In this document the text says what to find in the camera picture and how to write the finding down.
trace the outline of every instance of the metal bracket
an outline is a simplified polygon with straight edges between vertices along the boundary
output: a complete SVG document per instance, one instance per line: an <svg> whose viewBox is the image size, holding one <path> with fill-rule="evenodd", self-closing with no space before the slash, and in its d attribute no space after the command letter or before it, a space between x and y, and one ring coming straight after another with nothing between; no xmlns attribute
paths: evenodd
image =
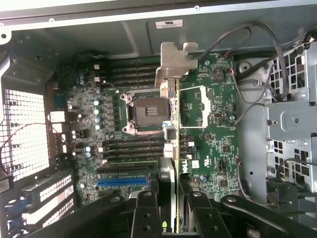
<svg viewBox="0 0 317 238"><path fill-rule="evenodd" d="M163 42L160 46L160 67L155 77L155 87L168 78L181 78L187 71L196 69L198 61L189 59L188 53L198 50L197 43L184 43L183 50L179 51L174 42Z"/></svg>
<svg viewBox="0 0 317 238"><path fill-rule="evenodd" d="M282 102L264 108L266 137L274 140L310 138L317 132L317 107L308 102Z"/></svg>
<svg viewBox="0 0 317 238"><path fill-rule="evenodd" d="M128 121L127 126L123 127L122 131L130 135L151 135L158 132L157 130L138 131L133 120Z"/></svg>

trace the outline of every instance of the connector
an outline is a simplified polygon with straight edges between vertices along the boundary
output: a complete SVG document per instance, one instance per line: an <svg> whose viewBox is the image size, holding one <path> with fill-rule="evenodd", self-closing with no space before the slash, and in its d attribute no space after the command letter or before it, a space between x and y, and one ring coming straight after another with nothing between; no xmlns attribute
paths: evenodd
<svg viewBox="0 0 317 238"><path fill-rule="evenodd" d="M97 181L98 186L125 186L125 185L144 185L147 184L147 177L134 178L108 178Z"/></svg>

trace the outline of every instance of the pcie slot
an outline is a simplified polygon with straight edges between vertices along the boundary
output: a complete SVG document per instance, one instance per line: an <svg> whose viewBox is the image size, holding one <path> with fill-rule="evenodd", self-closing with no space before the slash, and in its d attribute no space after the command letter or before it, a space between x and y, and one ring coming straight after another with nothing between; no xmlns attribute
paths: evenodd
<svg viewBox="0 0 317 238"><path fill-rule="evenodd" d="M128 166L105 166L97 168L98 174L107 172L122 172L122 171L147 171L151 167L149 165L128 165Z"/></svg>
<svg viewBox="0 0 317 238"><path fill-rule="evenodd" d="M147 177L99 179L98 186L127 186L147 184Z"/></svg>

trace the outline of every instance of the cpu socket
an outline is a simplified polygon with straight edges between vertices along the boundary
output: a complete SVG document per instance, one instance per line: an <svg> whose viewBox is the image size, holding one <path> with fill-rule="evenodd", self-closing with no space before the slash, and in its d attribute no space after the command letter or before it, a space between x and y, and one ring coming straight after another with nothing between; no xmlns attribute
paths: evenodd
<svg viewBox="0 0 317 238"><path fill-rule="evenodd" d="M120 95L127 106L127 126L122 128L123 132L131 135L154 134L161 130L163 121L170 120L168 100L154 92L159 92L159 89L133 90Z"/></svg>

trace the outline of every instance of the chip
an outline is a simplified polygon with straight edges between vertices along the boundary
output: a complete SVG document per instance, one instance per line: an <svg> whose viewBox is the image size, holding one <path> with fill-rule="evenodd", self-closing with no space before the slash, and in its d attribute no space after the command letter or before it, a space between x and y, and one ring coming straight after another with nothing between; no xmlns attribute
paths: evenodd
<svg viewBox="0 0 317 238"><path fill-rule="evenodd" d="M219 185L220 187L228 187L228 180L220 180Z"/></svg>
<svg viewBox="0 0 317 238"><path fill-rule="evenodd" d="M137 126L159 126L169 120L169 104L165 98L136 98L134 104Z"/></svg>
<svg viewBox="0 0 317 238"><path fill-rule="evenodd" d="M222 146L222 152L223 153L230 153L231 152L230 145L223 145Z"/></svg>

